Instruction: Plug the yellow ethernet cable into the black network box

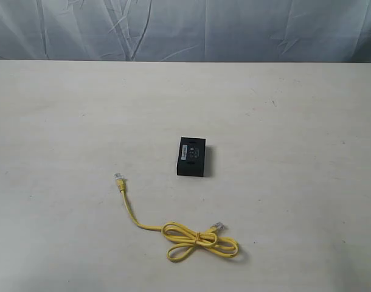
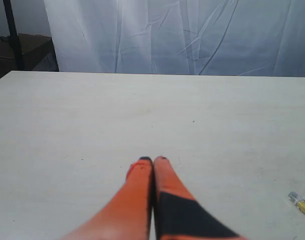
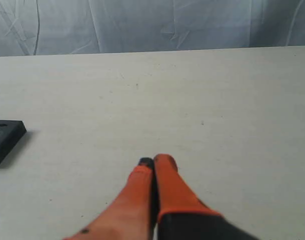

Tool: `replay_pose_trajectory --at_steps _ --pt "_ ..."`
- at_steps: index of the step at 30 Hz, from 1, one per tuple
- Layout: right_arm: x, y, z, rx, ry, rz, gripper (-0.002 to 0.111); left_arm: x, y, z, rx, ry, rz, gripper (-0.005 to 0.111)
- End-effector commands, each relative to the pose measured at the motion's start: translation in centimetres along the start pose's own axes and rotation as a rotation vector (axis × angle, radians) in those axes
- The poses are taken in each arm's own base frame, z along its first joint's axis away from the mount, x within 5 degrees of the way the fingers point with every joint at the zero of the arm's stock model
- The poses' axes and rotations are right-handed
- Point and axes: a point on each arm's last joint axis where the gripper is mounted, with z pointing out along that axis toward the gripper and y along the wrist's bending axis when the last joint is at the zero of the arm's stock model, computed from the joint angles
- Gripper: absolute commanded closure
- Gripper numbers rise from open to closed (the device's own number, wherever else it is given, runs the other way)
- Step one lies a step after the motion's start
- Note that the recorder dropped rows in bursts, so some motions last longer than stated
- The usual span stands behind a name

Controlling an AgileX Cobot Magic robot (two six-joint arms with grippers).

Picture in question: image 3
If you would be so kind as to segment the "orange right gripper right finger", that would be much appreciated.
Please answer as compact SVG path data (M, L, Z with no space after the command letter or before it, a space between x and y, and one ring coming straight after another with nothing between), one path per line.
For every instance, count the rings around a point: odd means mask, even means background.
M154 168L159 196L159 240L256 239L206 206L182 179L171 155L156 155Z

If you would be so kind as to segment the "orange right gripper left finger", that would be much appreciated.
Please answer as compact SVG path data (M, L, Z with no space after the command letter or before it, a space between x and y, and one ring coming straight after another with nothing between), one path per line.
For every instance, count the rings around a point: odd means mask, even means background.
M124 188L91 223L68 240L152 240L154 238L154 161L143 157Z

